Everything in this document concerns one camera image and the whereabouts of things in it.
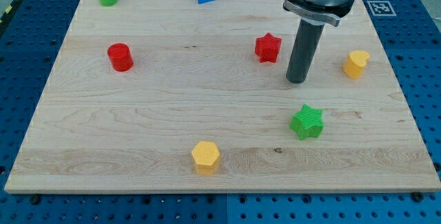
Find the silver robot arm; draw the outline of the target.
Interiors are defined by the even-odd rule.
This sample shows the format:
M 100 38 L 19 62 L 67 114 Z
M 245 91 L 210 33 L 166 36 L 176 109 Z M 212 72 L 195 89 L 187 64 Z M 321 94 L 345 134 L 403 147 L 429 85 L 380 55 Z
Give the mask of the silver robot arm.
M 286 78 L 303 83 L 325 25 L 337 27 L 349 14 L 355 0 L 285 0 L 284 10 L 297 14 L 300 23 L 291 51 Z

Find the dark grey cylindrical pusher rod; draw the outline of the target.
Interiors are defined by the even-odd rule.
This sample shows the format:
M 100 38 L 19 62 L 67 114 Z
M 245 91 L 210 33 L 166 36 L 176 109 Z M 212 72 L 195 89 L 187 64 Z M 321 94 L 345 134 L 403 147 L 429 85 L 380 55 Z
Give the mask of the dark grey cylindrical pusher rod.
M 324 25 L 301 20 L 291 52 L 286 78 L 291 83 L 303 83 L 309 72 Z

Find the silver black tool clamp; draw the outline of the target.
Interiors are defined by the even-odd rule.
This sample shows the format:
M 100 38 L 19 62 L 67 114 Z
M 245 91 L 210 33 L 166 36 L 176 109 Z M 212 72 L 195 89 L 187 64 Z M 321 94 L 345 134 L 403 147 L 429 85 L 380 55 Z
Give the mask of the silver black tool clamp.
M 297 14 L 312 25 L 330 24 L 337 27 L 343 17 L 351 11 L 355 0 L 348 0 L 338 6 L 320 6 L 306 0 L 285 0 L 283 8 Z

